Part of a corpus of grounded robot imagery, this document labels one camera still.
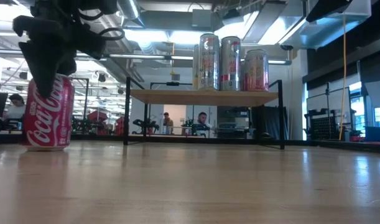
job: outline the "wooden platform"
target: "wooden platform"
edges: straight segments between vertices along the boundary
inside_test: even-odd
[[[0,145],[0,224],[380,224],[380,154],[72,142]]]
[[[278,99],[263,91],[131,90],[131,96],[148,104],[260,106]]]

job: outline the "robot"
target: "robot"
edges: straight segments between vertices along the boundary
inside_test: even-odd
[[[96,16],[80,12],[99,9]],[[18,16],[13,30],[18,36],[27,31],[29,41],[19,47],[34,77],[39,94],[48,98],[52,92],[55,74],[71,75],[76,72],[77,50],[97,60],[104,54],[107,40],[124,37],[120,27],[95,33],[81,19],[93,21],[105,14],[118,11],[117,0],[35,0],[30,8],[33,17]],[[118,37],[105,37],[107,32],[118,31]]]

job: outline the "wooden shelf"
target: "wooden shelf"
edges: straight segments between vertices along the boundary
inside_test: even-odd
[[[278,98],[263,91],[131,90],[131,96],[148,104],[260,106]]]

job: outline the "silver can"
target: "silver can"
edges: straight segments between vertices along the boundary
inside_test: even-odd
[[[219,90],[220,43],[215,34],[200,39],[199,90]]]
[[[247,52],[244,87],[246,91],[269,91],[269,59],[265,50]]]
[[[241,39],[225,37],[221,40],[220,88],[241,91]]]
[[[245,87],[245,60],[241,62],[241,76],[239,80],[241,82],[241,91],[247,91]]]
[[[200,71],[200,46],[194,46],[194,54],[192,58],[192,88],[198,90],[198,74]]]

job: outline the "aluminum can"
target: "aluminum can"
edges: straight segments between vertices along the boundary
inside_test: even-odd
[[[250,50],[245,56],[246,91],[269,91],[269,60],[265,50]]]
[[[200,71],[200,46],[194,46],[194,53],[192,59],[192,88],[198,90],[198,74]]]
[[[199,90],[219,90],[220,43],[215,34],[203,34],[200,39]]]
[[[225,37],[221,40],[220,89],[241,91],[241,39]]]
[[[23,145],[29,151],[60,151],[70,144],[74,96],[75,89],[65,75],[56,74],[49,98],[41,97],[31,80],[23,119]]]
[[[247,91],[248,89],[245,86],[245,61],[241,62],[240,82],[241,82],[241,91]]]

